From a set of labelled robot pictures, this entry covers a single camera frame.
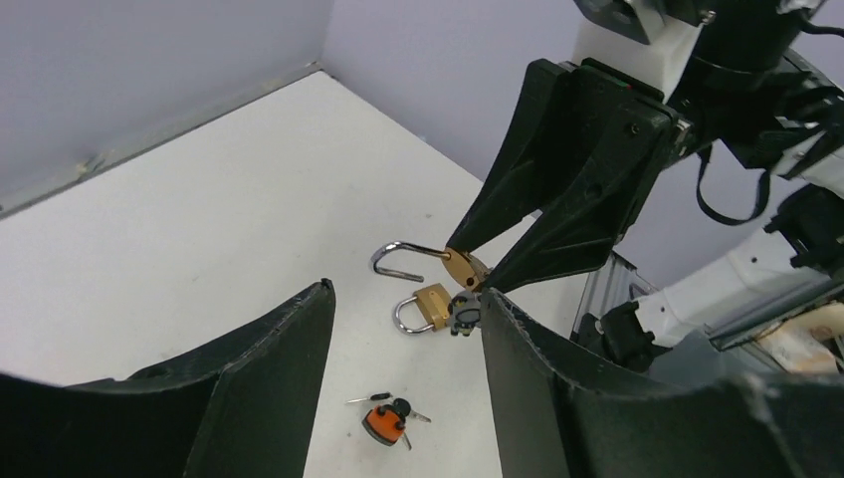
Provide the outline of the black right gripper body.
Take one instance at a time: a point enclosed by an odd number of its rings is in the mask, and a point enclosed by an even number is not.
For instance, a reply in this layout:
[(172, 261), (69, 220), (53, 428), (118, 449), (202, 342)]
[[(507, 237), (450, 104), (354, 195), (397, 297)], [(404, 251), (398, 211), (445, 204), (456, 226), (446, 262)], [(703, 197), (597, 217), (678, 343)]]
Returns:
[(819, 1), (581, 1), (577, 60), (657, 90), (692, 124), (695, 149), (724, 143), (747, 168), (789, 153), (806, 171), (843, 148), (843, 91), (794, 50), (841, 37)]

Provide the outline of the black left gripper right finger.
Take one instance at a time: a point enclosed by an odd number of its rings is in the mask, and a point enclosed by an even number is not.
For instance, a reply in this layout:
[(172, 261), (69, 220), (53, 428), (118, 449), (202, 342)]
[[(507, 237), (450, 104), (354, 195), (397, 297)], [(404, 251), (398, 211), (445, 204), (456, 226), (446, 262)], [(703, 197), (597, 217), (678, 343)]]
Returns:
[(839, 477), (843, 379), (677, 387), (557, 335), (491, 290), (482, 338), (506, 477)]

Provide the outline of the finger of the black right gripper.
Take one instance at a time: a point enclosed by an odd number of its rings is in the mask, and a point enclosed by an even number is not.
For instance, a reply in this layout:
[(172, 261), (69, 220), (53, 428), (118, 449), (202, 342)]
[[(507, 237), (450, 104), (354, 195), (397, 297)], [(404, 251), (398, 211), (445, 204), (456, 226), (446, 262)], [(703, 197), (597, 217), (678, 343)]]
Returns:
[(472, 206), (447, 241), (473, 252), (539, 210), (549, 212), (585, 162), (587, 108), (582, 67), (546, 59), (526, 69), (513, 117), (493, 167)]
[(636, 220), (657, 176), (668, 163), (676, 113), (657, 90), (597, 62), (578, 66), (587, 95), (587, 151), (581, 170), (549, 212), (491, 268), (486, 288), (520, 287), (600, 268)]

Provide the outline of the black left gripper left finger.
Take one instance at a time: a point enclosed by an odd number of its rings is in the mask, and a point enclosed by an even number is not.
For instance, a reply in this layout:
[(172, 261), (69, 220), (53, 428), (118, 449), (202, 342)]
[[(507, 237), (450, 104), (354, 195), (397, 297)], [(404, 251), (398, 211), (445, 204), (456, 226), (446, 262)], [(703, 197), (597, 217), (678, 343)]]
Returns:
[(68, 386), (1, 377), (5, 477), (300, 477), (335, 290), (315, 282), (187, 353)]

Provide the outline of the small brass long-shackle padlock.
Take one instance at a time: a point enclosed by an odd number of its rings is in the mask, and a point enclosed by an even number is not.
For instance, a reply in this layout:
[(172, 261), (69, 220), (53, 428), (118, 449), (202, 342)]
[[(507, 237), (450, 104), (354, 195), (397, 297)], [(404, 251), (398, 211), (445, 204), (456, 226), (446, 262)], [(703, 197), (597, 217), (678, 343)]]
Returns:
[(467, 291), (479, 290), (491, 273), (491, 269), (471, 253), (459, 252), (450, 247), (443, 250), (432, 249), (406, 241), (389, 242), (377, 249), (369, 260), (372, 272), (381, 276), (423, 283), (425, 278), (422, 275), (380, 266), (382, 259), (397, 251), (412, 252), (439, 259), (450, 277)]

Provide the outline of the orange black padlock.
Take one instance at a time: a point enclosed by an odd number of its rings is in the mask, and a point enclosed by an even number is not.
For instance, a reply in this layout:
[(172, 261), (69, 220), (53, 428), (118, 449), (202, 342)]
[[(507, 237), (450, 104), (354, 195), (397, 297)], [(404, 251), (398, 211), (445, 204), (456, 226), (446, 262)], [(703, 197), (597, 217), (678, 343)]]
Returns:
[(378, 443), (393, 446), (405, 438), (406, 419), (392, 405), (376, 405), (364, 415), (361, 425)]

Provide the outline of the black-headed keys bunch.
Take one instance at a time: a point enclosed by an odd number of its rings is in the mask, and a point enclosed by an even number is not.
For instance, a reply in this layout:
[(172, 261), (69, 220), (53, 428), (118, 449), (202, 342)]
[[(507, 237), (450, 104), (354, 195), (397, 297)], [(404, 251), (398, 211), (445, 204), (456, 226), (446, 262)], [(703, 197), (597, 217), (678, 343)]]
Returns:
[(384, 446), (403, 443), (408, 451), (413, 449), (407, 435), (409, 420), (431, 423), (432, 419), (413, 408), (409, 400), (395, 396), (389, 391), (347, 400), (346, 405), (366, 403), (371, 407), (360, 420), (366, 433)]

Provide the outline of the large brass padlock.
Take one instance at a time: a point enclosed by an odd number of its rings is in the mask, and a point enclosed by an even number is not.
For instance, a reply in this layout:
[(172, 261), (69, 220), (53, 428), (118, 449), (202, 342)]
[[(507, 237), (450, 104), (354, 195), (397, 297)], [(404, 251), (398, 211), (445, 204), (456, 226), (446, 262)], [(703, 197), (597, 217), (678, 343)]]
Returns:
[[(396, 329), (407, 336), (417, 336), (443, 330), (451, 317), (449, 305), (452, 297), (442, 284), (433, 284), (415, 291), (411, 297), (397, 303), (392, 311), (392, 322)], [(426, 324), (411, 328), (402, 318), (402, 310), (408, 305), (415, 305)]]

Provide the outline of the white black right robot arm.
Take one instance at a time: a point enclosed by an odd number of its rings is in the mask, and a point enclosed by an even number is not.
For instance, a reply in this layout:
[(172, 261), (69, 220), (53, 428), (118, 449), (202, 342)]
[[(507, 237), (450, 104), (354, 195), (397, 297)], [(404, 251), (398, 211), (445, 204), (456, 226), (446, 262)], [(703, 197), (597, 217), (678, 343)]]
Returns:
[(843, 92), (793, 50), (818, 1), (580, 1), (573, 58), (526, 69), (496, 160), (445, 246), (466, 290), (509, 292), (592, 272), (659, 174), (723, 144), (759, 173), (800, 179), (762, 229), (666, 289), (597, 320), (601, 356), (645, 370), (688, 334), (843, 269)]

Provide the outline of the aluminium table frame rail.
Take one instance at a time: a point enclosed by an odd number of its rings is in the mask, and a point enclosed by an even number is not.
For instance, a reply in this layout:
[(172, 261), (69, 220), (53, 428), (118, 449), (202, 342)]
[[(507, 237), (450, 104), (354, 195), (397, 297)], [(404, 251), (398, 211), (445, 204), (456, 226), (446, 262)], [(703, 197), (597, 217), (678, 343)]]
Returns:
[(61, 166), (49, 176), (40, 177), (35, 182), (2, 193), (1, 217), (6, 219), (20, 213), (321, 70), (320, 62), (310, 62), (279, 76), (264, 79), (255, 86), (226, 95), (144, 133), (131, 134), (105, 148), (86, 153), (82, 158)]

